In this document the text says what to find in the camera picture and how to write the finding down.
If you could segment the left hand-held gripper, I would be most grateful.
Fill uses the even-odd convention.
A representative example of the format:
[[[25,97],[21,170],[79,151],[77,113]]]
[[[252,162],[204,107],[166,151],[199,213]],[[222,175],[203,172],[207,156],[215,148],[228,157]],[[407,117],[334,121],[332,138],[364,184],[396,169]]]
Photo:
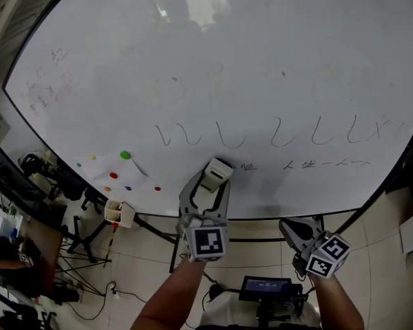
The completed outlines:
[[[194,203],[204,171],[197,172],[179,194],[178,232],[190,262],[217,261],[227,253],[229,220],[226,213],[231,183],[227,180],[219,188],[213,206],[199,214]]]

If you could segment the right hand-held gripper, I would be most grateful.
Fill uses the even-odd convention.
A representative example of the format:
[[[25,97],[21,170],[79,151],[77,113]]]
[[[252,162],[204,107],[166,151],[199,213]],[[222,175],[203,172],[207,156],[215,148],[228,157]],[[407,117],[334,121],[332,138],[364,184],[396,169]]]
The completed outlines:
[[[323,231],[313,219],[288,217],[279,221],[279,230],[287,244],[296,251],[292,265],[303,277],[313,274],[330,278],[345,262],[351,245],[340,235]],[[302,241],[310,241],[301,248]]]

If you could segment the white whiteboard eraser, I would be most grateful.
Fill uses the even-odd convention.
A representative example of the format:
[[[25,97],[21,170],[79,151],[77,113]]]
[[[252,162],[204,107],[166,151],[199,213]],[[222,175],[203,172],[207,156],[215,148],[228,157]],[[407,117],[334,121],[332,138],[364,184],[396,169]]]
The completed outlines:
[[[214,193],[222,184],[229,180],[232,174],[233,167],[230,164],[213,157],[204,168],[200,185],[210,193]]]

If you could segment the white whiteboard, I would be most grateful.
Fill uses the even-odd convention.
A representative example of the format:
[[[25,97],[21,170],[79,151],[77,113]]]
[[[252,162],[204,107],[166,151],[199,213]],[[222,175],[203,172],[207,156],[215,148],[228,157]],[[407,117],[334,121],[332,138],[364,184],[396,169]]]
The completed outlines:
[[[53,0],[3,89],[138,212],[176,216],[213,157],[230,219],[356,210],[413,137],[413,0]],[[147,183],[106,192],[76,166],[121,151]]]

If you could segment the person's right forearm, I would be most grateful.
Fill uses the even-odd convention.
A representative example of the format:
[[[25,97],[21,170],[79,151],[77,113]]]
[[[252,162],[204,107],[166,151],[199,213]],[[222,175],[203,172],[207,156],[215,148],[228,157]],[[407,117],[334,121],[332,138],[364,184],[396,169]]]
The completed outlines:
[[[323,330],[365,330],[361,314],[335,275],[309,277],[317,295]]]

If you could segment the person's left forearm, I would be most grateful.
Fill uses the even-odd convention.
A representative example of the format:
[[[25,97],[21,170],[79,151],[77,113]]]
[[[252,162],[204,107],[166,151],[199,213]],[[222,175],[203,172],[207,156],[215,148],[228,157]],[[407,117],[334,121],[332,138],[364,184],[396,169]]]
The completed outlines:
[[[142,308],[130,330],[180,330],[189,317],[206,265],[183,259]]]

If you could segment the black small monitor screen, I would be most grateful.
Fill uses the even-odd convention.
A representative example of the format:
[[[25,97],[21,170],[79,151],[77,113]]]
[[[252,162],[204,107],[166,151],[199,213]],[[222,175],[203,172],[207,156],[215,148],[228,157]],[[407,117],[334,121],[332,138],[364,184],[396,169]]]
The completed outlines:
[[[264,278],[245,276],[239,292],[243,301],[280,301],[291,294],[292,281],[289,278]]]

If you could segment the white paper sheet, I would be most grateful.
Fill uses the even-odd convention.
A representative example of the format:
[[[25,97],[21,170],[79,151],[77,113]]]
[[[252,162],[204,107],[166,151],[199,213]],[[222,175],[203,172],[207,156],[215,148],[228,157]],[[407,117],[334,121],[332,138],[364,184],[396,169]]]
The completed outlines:
[[[120,152],[93,155],[96,157],[95,160],[90,159],[90,156],[80,157],[76,159],[76,163],[81,164],[78,168],[84,176],[98,186],[111,189],[130,186],[134,189],[149,181],[148,176],[137,167],[132,157],[129,160],[123,159]],[[118,178],[111,178],[110,173],[116,173]]]

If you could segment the white marker holder box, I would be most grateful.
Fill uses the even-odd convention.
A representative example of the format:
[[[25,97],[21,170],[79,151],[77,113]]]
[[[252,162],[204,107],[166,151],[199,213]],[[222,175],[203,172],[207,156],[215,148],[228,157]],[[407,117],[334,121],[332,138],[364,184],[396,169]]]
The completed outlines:
[[[130,228],[134,222],[136,211],[126,202],[108,199],[105,204],[104,218],[119,227]]]

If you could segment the yellow black hazard tape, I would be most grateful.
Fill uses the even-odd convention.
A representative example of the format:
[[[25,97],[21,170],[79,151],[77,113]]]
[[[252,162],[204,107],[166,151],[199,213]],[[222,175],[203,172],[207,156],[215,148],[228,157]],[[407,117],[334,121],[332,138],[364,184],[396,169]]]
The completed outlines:
[[[111,251],[112,251],[112,245],[113,245],[113,242],[114,242],[114,237],[115,237],[115,234],[116,234],[117,229],[115,229],[115,228],[113,227],[112,234],[111,234],[110,240],[109,240],[109,245],[108,245],[108,248],[107,248],[107,253],[106,253],[106,255],[105,255],[105,260],[104,260],[103,268],[105,268],[105,267],[106,267],[106,264],[109,263],[109,255],[110,255],[110,253],[111,253]]]

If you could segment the black office chair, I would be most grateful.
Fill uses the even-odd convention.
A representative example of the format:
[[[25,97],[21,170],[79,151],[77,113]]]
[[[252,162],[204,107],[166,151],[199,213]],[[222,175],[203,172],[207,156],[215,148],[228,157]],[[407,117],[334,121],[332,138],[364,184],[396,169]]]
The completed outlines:
[[[61,196],[56,178],[59,167],[44,157],[39,152],[29,152],[23,154],[17,160],[20,169],[25,175],[43,191],[51,200]]]
[[[78,201],[84,196],[81,209],[87,210],[90,206],[93,206],[96,213],[101,215],[106,199],[96,189],[87,184],[65,162],[59,160],[57,166],[60,177],[59,187],[65,197],[72,201]]]

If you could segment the brown wooden desk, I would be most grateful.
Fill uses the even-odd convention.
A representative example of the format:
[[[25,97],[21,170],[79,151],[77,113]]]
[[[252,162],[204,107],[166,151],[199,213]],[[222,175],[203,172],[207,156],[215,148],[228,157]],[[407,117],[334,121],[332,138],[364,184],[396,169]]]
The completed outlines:
[[[39,251],[39,259],[35,263],[40,284],[46,296],[54,291],[56,267],[58,265],[63,235],[36,219],[29,220],[24,230],[25,240],[30,239]]]

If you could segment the white storage bin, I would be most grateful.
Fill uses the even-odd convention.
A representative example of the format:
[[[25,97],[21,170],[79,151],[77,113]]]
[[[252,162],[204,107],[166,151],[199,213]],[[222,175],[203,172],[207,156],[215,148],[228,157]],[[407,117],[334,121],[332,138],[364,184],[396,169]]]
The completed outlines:
[[[23,217],[21,215],[6,215],[0,217],[0,236],[7,239],[15,239],[19,235]]]

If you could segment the black computer monitor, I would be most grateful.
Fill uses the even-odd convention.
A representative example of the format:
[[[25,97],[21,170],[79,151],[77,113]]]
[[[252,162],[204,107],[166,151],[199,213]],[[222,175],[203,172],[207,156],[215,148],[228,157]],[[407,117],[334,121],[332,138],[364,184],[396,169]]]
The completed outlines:
[[[42,192],[29,180],[0,147],[0,182],[27,201],[41,201]]]

